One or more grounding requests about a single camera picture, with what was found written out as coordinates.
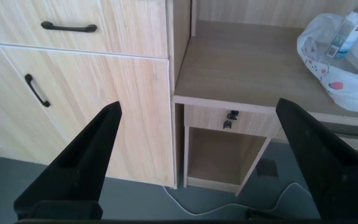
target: open shelf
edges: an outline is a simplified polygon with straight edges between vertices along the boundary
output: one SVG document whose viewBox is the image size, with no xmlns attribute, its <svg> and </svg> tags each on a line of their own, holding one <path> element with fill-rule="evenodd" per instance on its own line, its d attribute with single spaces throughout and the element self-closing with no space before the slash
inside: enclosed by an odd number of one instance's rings
<svg viewBox="0 0 358 224">
<path fill-rule="evenodd" d="M 239 193 L 263 154 L 266 138 L 187 128 L 187 184 Z"/>
<path fill-rule="evenodd" d="M 358 113 L 336 105 L 305 67 L 296 52 L 296 39 L 302 31 L 197 21 L 196 37 L 189 42 L 174 101 L 200 106 L 227 106 L 230 102 L 274 111 L 279 98 L 286 98 L 309 112 L 337 116 L 332 119 L 358 119 Z"/>
</svg>

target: drawer lock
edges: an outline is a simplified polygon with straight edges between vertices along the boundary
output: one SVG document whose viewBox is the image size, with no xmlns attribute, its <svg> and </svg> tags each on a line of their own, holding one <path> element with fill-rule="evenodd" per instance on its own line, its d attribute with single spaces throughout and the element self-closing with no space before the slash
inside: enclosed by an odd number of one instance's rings
<svg viewBox="0 0 358 224">
<path fill-rule="evenodd" d="M 231 129 L 231 121 L 237 121 L 238 111 L 231 111 L 227 114 L 227 121 L 223 122 L 223 129 Z"/>
</svg>

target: water bottle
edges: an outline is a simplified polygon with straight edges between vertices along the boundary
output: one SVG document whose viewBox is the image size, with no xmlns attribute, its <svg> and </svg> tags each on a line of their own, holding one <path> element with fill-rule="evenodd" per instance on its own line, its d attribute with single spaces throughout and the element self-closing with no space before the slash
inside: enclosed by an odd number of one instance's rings
<svg viewBox="0 0 358 224">
<path fill-rule="evenodd" d="M 358 5 L 349 12 L 328 45 L 326 56 L 344 58 L 358 38 Z"/>
</svg>

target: gray floor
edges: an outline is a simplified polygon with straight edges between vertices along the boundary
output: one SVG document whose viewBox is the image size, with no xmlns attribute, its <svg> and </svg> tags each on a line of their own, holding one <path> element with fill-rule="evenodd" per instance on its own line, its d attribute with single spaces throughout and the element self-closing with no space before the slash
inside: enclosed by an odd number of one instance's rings
<svg viewBox="0 0 358 224">
<path fill-rule="evenodd" d="M 194 213 L 205 212 L 227 203 L 266 210 L 274 207 L 282 190 L 292 182 L 307 189 L 295 157 L 287 144 L 271 143 L 262 158 L 274 159 L 278 178 L 252 173 L 240 196 L 217 190 L 182 186 L 168 191 Z M 45 166 L 0 158 L 0 223 L 13 223 L 16 197 L 45 169 Z M 208 215 L 193 217 L 182 211 L 157 185 L 107 178 L 99 201 L 104 219 L 115 220 L 243 220 L 244 208 L 226 207 Z M 313 200 L 293 186 L 272 212 L 287 218 L 319 218 Z"/>
</svg>

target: cabinet door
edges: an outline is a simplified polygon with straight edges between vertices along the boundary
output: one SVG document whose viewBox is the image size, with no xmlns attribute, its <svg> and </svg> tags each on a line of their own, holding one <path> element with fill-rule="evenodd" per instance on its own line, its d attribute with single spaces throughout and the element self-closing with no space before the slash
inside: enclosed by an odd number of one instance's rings
<svg viewBox="0 0 358 224">
<path fill-rule="evenodd" d="M 72 140 L 107 104 L 122 118 L 108 177 L 173 185 L 168 60 L 1 47 L 20 75 L 30 73 L 46 108 Z"/>
<path fill-rule="evenodd" d="M 0 51 L 0 156 L 48 164 L 65 146 L 62 135 Z"/>
</svg>

